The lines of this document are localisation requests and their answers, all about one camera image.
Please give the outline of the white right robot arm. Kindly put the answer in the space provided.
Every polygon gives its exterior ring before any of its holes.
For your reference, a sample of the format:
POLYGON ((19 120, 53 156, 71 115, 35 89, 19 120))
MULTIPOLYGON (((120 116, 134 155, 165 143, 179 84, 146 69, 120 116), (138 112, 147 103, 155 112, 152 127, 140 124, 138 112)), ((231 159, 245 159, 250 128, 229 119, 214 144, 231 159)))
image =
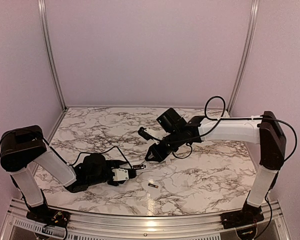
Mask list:
POLYGON ((237 219, 242 224, 250 223, 286 161, 287 138, 275 114, 265 111, 250 117, 220 118, 197 115, 185 121, 169 108, 156 120, 167 135, 148 148, 147 162, 160 163, 185 144, 235 141, 245 145, 257 173, 246 199, 247 206, 238 212, 237 219))

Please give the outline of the white remote control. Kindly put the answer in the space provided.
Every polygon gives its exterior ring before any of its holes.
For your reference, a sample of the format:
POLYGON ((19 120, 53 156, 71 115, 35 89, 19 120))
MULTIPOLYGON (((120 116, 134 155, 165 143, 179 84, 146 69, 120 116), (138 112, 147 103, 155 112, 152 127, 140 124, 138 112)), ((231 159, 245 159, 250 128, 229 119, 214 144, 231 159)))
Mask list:
POLYGON ((132 169, 135 170, 137 173, 147 170, 147 165, 142 164, 135 164, 132 166, 132 169))

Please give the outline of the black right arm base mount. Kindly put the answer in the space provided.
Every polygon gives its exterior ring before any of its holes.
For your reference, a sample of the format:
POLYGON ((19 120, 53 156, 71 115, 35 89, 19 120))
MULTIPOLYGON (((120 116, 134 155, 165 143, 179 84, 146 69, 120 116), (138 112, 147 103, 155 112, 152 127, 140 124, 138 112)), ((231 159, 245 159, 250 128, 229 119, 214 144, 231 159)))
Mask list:
POLYGON ((265 219, 261 207, 263 200, 261 200, 260 204, 255 205, 248 201, 249 197, 250 193, 248 194, 241 209, 224 212, 220 215, 224 229, 253 225, 265 219))

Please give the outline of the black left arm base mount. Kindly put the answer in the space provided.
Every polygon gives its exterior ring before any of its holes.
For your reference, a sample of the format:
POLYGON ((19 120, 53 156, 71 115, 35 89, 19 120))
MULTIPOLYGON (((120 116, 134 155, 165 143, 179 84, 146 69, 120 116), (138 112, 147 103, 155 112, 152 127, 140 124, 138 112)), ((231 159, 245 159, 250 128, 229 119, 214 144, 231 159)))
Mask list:
POLYGON ((23 197, 23 199, 28 208, 26 214, 27 219, 45 224, 45 227, 57 226, 66 228, 68 226, 70 213, 68 211, 50 208, 45 197, 43 197, 43 203, 35 207, 30 206, 25 197, 23 197))

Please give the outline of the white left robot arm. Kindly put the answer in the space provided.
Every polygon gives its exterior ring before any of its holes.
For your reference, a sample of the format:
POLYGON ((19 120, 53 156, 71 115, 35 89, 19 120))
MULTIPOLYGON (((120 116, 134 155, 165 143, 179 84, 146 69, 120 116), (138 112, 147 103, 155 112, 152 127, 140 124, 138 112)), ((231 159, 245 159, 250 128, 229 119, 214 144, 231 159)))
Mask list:
POLYGON ((101 183, 118 186, 137 176, 127 159, 107 160, 104 153, 83 152, 83 161, 77 165, 66 162, 44 138, 38 125, 5 132, 0 139, 0 164, 10 174, 20 190, 25 204, 43 223, 53 219, 46 198, 29 169, 37 164, 55 178, 67 191, 79 193, 101 183))

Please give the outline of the white battery cover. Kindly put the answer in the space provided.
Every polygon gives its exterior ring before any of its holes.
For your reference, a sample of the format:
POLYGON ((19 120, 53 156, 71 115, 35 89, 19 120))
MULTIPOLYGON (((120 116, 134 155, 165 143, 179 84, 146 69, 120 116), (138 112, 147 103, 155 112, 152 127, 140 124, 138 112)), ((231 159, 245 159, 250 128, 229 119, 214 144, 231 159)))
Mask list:
POLYGON ((166 159, 166 160, 165 160, 165 163, 166 163, 167 165, 171 165, 171 164, 172 164, 172 161, 171 161, 170 159, 166 159))

